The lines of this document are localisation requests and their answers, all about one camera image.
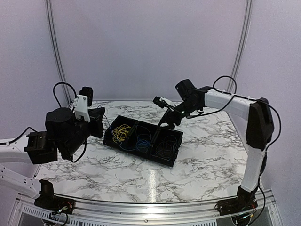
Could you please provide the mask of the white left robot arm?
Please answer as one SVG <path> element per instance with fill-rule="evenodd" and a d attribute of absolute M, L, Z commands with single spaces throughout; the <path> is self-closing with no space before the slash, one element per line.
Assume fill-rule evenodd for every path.
<path fill-rule="evenodd" d="M 48 209 L 59 206 L 54 195 L 53 184 L 47 180 L 36 180 L 6 168 L 4 163 L 23 162 L 41 165 L 61 158 L 77 163 L 87 151 L 89 137 L 103 136 L 104 107 L 92 108 L 93 89 L 83 87 L 74 94 L 70 107 L 59 107 L 46 114 L 45 131 L 27 127 L 21 135 L 0 142 L 0 184 L 33 199 L 40 198 Z"/>

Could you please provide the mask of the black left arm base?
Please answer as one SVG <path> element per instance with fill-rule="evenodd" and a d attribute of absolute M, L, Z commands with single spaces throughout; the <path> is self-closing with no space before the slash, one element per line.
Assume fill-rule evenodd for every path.
<path fill-rule="evenodd" d="M 63 198 L 54 194 L 53 184 L 47 180 L 39 180 L 41 189 L 39 196 L 35 199 L 34 205 L 58 214 L 61 210 L 63 213 L 72 214 L 75 200 Z"/>

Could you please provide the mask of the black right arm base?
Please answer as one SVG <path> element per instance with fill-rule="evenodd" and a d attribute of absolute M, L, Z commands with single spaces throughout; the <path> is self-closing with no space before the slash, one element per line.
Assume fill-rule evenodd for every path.
<path fill-rule="evenodd" d="M 257 190 L 258 186 L 251 192 L 248 192 L 239 186 L 236 197 L 220 200 L 216 203 L 214 208 L 221 216 L 257 208 L 258 204 L 255 197 Z"/>

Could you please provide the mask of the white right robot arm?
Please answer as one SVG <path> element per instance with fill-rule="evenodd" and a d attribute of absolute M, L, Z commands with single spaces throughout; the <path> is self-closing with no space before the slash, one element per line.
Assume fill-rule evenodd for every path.
<path fill-rule="evenodd" d="M 244 119 L 246 128 L 246 150 L 248 154 L 245 173 L 233 200 L 233 207 L 243 211 L 251 204 L 251 199 L 260 185 L 260 178 L 265 170 L 268 148 L 276 142 L 272 113 L 276 109 L 265 98 L 253 99 L 236 93 L 218 90 L 214 85 L 196 88 L 189 79 L 176 85 L 182 102 L 175 105 L 164 97 L 155 97 L 153 103 L 167 111 L 159 121 L 168 128 L 179 126 L 182 119 L 204 116 L 205 107 L 213 108 L 213 113 L 225 111 Z"/>

